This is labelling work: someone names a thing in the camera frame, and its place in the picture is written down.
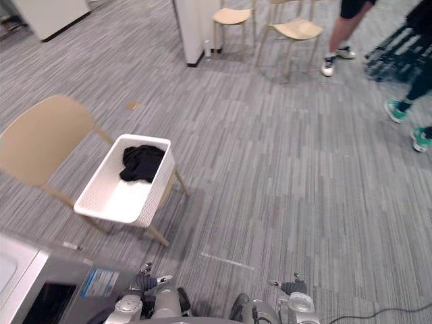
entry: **gray carpet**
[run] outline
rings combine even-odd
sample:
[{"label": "gray carpet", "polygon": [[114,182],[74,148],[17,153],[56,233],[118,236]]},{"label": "gray carpet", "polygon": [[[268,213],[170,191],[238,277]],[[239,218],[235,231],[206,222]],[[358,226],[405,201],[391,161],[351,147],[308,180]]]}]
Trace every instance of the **gray carpet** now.
[{"label": "gray carpet", "polygon": [[[153,261],[155,273],[185,287],[200,315],[227,317],[240,292],[275,306],[283,293],[267,280],[295,271],[324,324],[432,301],[432,158],[415,153],[409,138],[412,127],[432,124],[431,96],[396,125],[383,102],[408,86],[370,81],[361,65],[412,1],[378,1],[352,37],[359,58],[337,61],[336,75],[324,78],[317,68],[338,5],[318,3],[315,22],[325,31],[315,66],[306,72],[312,43],[295,44],[290,79],[281,74],[286,42],[272,34],[255,70],[250,34],[243,63],[235,26],[223,55],[187,68],[169,0],[108,1],[47,43],[26,31],[2,41],[0,130],[45,97],[67,94],[112,137],[171,139],[192,195],[185,200],[176,184],[158,212],[155,225],[171,242],[165,249],[140,228],[106,222],[112,233],[101,234],[1,174],[1,231],[58,250],[73,242],[84,247],[80,256],[118,265]],[[267,10],[258,1],[258,30]],[[140,104],[128,111],[129,101]],[[52,181],[74,198],[108,149],[97,135],[80,148]],[[340,323],[432,323],[432,309]]]}]

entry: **cable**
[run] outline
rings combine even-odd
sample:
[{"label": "cable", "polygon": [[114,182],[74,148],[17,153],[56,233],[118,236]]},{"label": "cable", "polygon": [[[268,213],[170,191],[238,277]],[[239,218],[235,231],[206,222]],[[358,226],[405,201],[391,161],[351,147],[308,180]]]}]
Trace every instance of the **cable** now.
[{"label": "cable", "polygon": [[403,308],[385,308],[385,309],[381,309],[379,311],[377,311],[376,313],[370,315],[370,316],[341,316],[338,317],[334,320],[332,320],[329,324],[333,324],[336,323],[337,321],[341,320],[341,319],[371,319],[375,316],[377,316],[378,314],[387,312],[387,311],[398,311],[398,312],[405,312],[405,313],[417,313],[420,311],[425,310],[426,308],[429,308],[432,306],[432,303],[425,305],[423,307],[417,308],[417,309],[403,309]]},{"label": "cable", "polygon": [[261,321],[266,321],[268,322],[268,324],[271,324],[271,321],[269,321],[268,319],[266,319],[265,317],[259,317],[258,319],[256,319],[256,322],[259,324],[259,322]]}]

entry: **black pants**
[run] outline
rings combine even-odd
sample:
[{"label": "black pants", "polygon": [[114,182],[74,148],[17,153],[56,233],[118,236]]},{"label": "black pants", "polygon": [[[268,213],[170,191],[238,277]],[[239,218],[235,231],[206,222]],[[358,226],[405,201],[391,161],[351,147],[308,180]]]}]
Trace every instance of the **black pants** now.
[{"label": "black pants", "polygon": [[[410,92],[406,95],[411,101],[424,96],[432,89],[432,57],[423,66],[422,72],[412,83]],[[426,138],[432,138],[432,126],[425,129]]]},{"label": "black pants", "polygon": [[366,1],[373,5],[377,0],[342,0],[340,5],[340,16],[345,19],[351,19],[358,14]]}]

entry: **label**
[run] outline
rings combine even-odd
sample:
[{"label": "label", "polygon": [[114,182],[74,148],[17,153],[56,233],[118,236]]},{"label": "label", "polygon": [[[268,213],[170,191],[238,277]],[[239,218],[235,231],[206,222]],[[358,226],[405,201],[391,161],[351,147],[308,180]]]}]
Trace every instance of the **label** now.
[{"label": "label", "polygon": [[108,297],[113,291],[119,273],[112,270],[93,269],[81,289],[80,297]]}]

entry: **beige chair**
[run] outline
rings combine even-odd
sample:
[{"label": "beige chair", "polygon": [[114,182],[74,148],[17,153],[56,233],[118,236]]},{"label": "beige chair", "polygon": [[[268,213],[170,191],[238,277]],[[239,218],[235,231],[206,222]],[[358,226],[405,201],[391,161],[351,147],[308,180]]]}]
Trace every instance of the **beige chair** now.
[{"label": "beige chair", "polygon": [[244,54],[245,54],[245,47],[246,47],[246,21],[252,17],[252,29],[253,29],[253,43],[255,44],[255,29],[256,29],[256,22],[255,22],[255,1],[252,1],[252,8],[251,9],[244,9],[244,10],[237,10],[237,9],[231,9],[225,6],[225,0],[221,0],[221,7],[222,9],[216,11],[216,13],[213,15],[213,36],[215,41],[215,50],[217,48],[217,27],[218,25],[225,26],[225,25],[242,25],[242,59],[244,60]]},{"label": "beige chair", "polygon": [[[276,16],[276,11],[279,10],[279,21],[280,21],[280,13],[282,11],[282,6],[291,1],[298,1],[298,10],[297,10],[297,18],[294,20],[291,20],[290,22],[286,22],[285,24],[274,24],[273,21]],[[295,42],[300,41],[307,41],[309,39],[315,38],[315,43],[313,46],[312,53],[310,55],[309,64],[308,64],[308,70],[311,67],[311,63],[313,60],[313,57],[315,56],[315,52],[317,51],[317,45],[319,36],[321,35],[323,29],[322,27],[314,24],[312,22],[313,16],[314,16],[314,9],[315,9],[315,2],[318,0],[310,0],[310,10],[309,10],[309,19],[305,20],[300,17],[303,9],[303,2],[304,0],[270,0],[270,8],[269,8],[269,16],[268,16],[268,24],[265,29],[263,41],[261,42],[258,57],[256,58],[255,66],[259,64],[261,53],[263,50],[263,45],[265,43],[265,40],[267,38],[267,35],[270,30],[275,30],[282,36],[288,38],[290,40],[290,44],[288,45],[288,53],[286,57],[286,62],[283,67],[283,72],[286,72],[286,68],[290,66],[290,52],[292,44]]]},{"label": "beige chair", "polygon": [[[74,208],[74,200],[47,182],[92,130],[110,145],[113,144],[113,140],[95,124],[94,117],[85,106],[62,95],[49,97],[21,114],[2,133],[0,171],[24,183],[37,186]],[[188,194],[180,175],[174,169],[159,207],[165,203],[171,192],[174,176],[177,176],[185,193]],[[80,216],[98,230],[107,232],[90,217]],[[163,245],[168,245],[152,225],[148,226],[148,229]]]}]

